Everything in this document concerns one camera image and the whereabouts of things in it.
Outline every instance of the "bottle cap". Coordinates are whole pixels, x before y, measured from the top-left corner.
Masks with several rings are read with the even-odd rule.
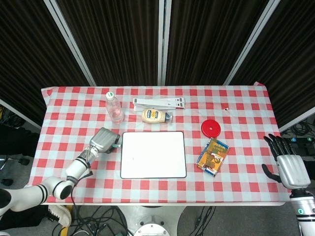
[[[221,132],[221,127],[215,120],[208,119],[202,123],[201,131],[208,138],[216,138]]]
[[[114,93],[113,92],[108,92],[107,94],[106,94],[106,99],[108,100],[108,101],[112,101],[112,100],[114,100]]]
[[[165,121],[164,122],[171,122],[173,118],[173,113],[165,113]]]

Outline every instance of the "white board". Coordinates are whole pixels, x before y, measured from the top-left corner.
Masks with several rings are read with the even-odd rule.
[[[183,132],[123,133],[121,178],[186,177]]]

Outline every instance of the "mayonnaise bottle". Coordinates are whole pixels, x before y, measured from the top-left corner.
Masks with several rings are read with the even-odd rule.
[[[172,120],[172,114],[161,112],[154,109],[146,109],[142,112],[142,120],[146,123],[155,124],[155,123],[164,123],[170,122]]]

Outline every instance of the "shoe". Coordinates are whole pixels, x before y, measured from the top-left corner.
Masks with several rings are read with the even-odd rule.
[[[70,211],[61,205],[48,205],[47,218],[51,222],[58,221],[63,227],[69,227],[71,224]]]

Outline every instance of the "plastic water bottle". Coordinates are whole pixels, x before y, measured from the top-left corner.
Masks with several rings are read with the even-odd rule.
[[[117,97],[115,97],[113,92],[108,92],[106,94],[106,100],[106,109],[108,111],[109,117],[114,123],[122,122],[124,119],[124,114]]]

